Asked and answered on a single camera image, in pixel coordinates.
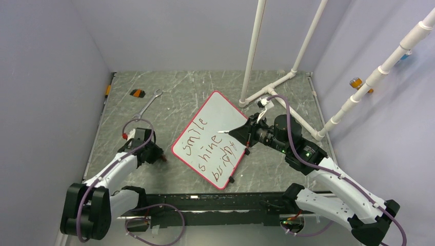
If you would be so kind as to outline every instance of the scratched floor surface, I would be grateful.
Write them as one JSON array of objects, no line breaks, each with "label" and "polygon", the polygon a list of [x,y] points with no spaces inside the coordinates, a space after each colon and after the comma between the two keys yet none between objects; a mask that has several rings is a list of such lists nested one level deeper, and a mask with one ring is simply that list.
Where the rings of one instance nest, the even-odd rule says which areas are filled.
[{"label": "scratched floor surface", "polygon": [[[278,71],[253,71],[248,95],[283,75]],[[133,71],[115,74],[86,177],[97,174],[113,160],[116,151],[125,142],[121,138],[124,123],[145,105],[154,90],[162,89],[163,95],[151,104],[143,118],[153,123],[157,144],[165,151],[168,161],[159,160],[153,165],[142,165],[126,178],[121,187],[139,186],[149,194],[280,192],[292,183],[300,183],[315,191],[325,191],[324,186],[312,183],[290,168],[283,154],[261,144],[251,148],[251,154],[243,158],[233,176],[235,182],[228,184],[224,190],[213,187],[171,153],[172,144],[211,92],[219,90],[238,105],[243,77],[244,71]],[[146,96],[136,98],[129,95],[133,89],[144,90]],[[299,72],[291,80],[279,85],[276,91],[287,96],[291,106],[315,129],[321,128],[319,112],[305,72]],[[249,116],[259,112],[259,109],[251,104],[242,112]],[[284,113],[285,109],[275,103],[266,117],[270,123]],[[127,130],[144,126],[140,122],[133,123]],[[326,139],[315,141],[305,130],[303,136],[329,152]]]}]

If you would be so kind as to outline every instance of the white pvc pipe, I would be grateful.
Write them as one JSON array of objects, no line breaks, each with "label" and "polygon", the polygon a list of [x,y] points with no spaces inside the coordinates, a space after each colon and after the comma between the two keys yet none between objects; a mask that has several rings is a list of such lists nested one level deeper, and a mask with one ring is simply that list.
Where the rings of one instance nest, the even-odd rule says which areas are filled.
[{"label": "white pvc pipe", "polygon": [[[270,95],[278,95],[278,93],[276,93],[273,89],[269,90],[269,94]],[[284,108],[286,107],[286,104],[284,102],[284,100],[282,100],[281,98],[275,98],[282,106],[284,106]],[[301,124],[301,126],[303,126],[305,129],[307,129],[307,131],[311,134],[311,136],[315,137],[317,135],[317,131],[310,126],[310,124],[305,121],[293,108],[290,108],[290,114],[299,122],[299,124]]]},{"label": "white pvc pipe", "polygon": [[251,77],[252,64],[254,62],[255,50],[257,48],[258,37],[260,34],[261,22],[263,21],[264,7],[266,0],[259,0],[257,5],[257,12],[255,14],[254,29],[252,31],[251,45],[249,47],[248,62],[246,63],[245,78],[243,79],[242,95],[240,96],[239,105],[244,107],[247,105],[245,102],[246,93],[248,91],[249,79]]},{"label": "white pvc pipe", "polygon": [[311,22],[311,26],[308,29],[308,33],[305,36],[304,42],[302,43],[302,47],[299,50],[299,54],[294,62],[292,72],[296,73],[298,71],[299,63],[301,63],[302,57],[304,56],[305,50],[308,47],[308,43],[310,43],[311,37],[314,33],[315,28],[317,27],[317,23],[319,22],[320,16],[322,16],[323,10],[325,9],[326,3],[328,0],[322,0],[320,2],[319,7],[317,8],[317,12],[315,13],[314,19]]},{"label": "white pvc pipe", "polygon": [[255,48],[252,49],[252,47],[254,46],[253,44],[255,44],[255,46],[256,46],[256,41],[258,39],[258,33],[256,34],[256,38],[254,38],[255,27],[256,27],[255,23],[257,23],[258,19],[260,19],[259,22],[260,22],[260,25],[261,25],[261,19],[263,17],[262,14],[264,12],[264,6],[263,6],[262,12],[261,12],[261,17],[260,17],[259,8],[261,7],[261,3],[259,1],[259,5],[257,6],[257,14],[255,16],[255,22],[254,22],[254,32],[252,33],[251,49],[249,50],[248,63],[246,65],[245,78],[243,80],[242,96],[241,96],[241,98],[239,100],[239,106],[240,107],[243,108],[243,107],[247,106],[250,102],[252,102],[255,99],[259,98],[263,94],[266,94],[268,92],[268,90],[275,89],[276,86],[282,84],[283,82],[285,82],[288,79],[293,78],[296,75],[296,72],[297,72],[298,67],[299,67],[299,63],[301,62],[302,57],[304,56],[305,50],[307,49],[308,43],[310,42],[311,37],[312,37],[316,27],[317,27],[317,24],[319,23],[320,16],[322,15],[323,10],[325,9],[325,6],[326,6],[327,2],[328,2],[328,0],[322,0],[320,2],[320,5],[317,8],[317,12],[314,15],[314,19],[311,22],[311,26],[308,29],[308,33],[305,36],[304,42],[302,43],[301,49],[299,50],[299,54],[298,54],[298,56],[296,58],[296,61],[294,62],[294,65],[293,65],[293,68],[291,69],[291,71],[288,74],[286,74],[284,77],[278,79],[277,81],[275,81],[273,83],[270,83],[270,84],[266,85],[264,88],[262,88],[261,90],[259,90],[256,93],[254,93],[252,96],[246,98],[246,93],[248,91],[248,84],[249,84],[249,79],[250,79],[250,74],[251,74],[252,63],[253,63],[253,59],[254,59],[253,56],[255,55]]},{"label": "white pvc pipe", "polygon": [[435,8],[419,22],[409,33],[402,39],[400,45],[394,50],[394,52],[385,60],[385,62],[377,67],[370,76],[366,79],[366,82],[361,86],[357,92],[352,95],[341,107],[339,112],[334,115],[317,133],[316,140],[322,139],[325,134],[332,130],[344,117],[344,115],[353,109],[357,103],[360,102],[362,97],[374,86],[388,75],[390,69],[400,60],[400,58],[410,49],[414,48],[421,40],[423,40],[433,29],[435,25]]}]

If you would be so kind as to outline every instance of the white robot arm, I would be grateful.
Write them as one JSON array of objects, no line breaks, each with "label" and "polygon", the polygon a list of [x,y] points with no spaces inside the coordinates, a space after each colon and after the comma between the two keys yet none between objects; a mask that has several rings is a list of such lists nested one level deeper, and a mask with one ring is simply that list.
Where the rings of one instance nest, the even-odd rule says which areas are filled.
[{"label": "white robot arm", "polygon": [[[259,100],[259,106],[264,107],[272,97]],[[322,215],[350,230],[364,245],[380,245],[391,222],[397,222],[394,217],[399,204],[394,200],[384,201],[349,177],[325,151],[302,137],[301,125],[290,117],[288,107],[287,111],[287,115],[276,117],[271,127],[266,119],[261,119],[262,114],[255,113],[243,126],[228,134],[247,147],[260,142],[285,154],[292,168],[325,185],[341,200],[331,200],[293,183],[283,195],[286,208]]]},{"label": "white robot arm", "polygon": [[61,219],[62,233],[87,238],[83,241],[101,240],[112,220],[131,209],[147,206],[143,188],[126,186],[114,194],[127,175],[143,163],[166,161],[151,129],[136,128],[132,136],[103,170],[86,182],[74,183],[68,188]]}]

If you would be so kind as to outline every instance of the metal wrench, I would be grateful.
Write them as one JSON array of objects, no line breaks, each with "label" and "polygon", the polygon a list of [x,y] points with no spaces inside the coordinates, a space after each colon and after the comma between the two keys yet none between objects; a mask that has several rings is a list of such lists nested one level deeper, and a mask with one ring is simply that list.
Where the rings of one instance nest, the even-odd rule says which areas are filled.
[{"label": "metal wrench", "polygon": [[147,104],[145,104],[145,106],[144,106],[144,107],[139,111],[139,113],[137,113],[137,114],[135,114],[135,115],[133,116],[133,119],[134,119],[134,118],[142,119],[142,115],[144,114],[145,110],[147,110],[148,107],[151,105],[151,103],[152,103],[156,98],[158,98],[159,96],[161,96],[162,94],[163,94],[163,91],[162,91],[162,90],[160,90],[160,89],[155,90],[155,91],[152,93],[152,97],[148,100]]}]

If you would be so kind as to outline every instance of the gray wall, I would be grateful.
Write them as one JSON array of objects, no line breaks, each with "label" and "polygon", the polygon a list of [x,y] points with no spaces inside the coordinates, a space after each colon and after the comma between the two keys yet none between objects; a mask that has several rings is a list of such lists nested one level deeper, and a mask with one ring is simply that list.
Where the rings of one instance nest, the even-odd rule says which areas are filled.
[{"label": "gray wall", "polygon": [[[246,67],[257,1],[72,1],[112,71]],[[327,4],[300,70],[314,70],[350,2]],[[253,68],[289,70],[319,3],[267,1]]]},{"label": "gray wall", "polygon": [[[393,52],[435,3],[429,0],[353,1],[314,71],[314,87],[329,119],[363,79]],[[435,34],[397,64],[372,95],[331,131],[339,165],[367,189],[395,199],[408,245],[434,245]],[[400,245],[392,225],[386,243]]]},{"label": "gray wall", "polygon": [[0,1],[0,241],[53,245],[110,73],[70,0]]}]

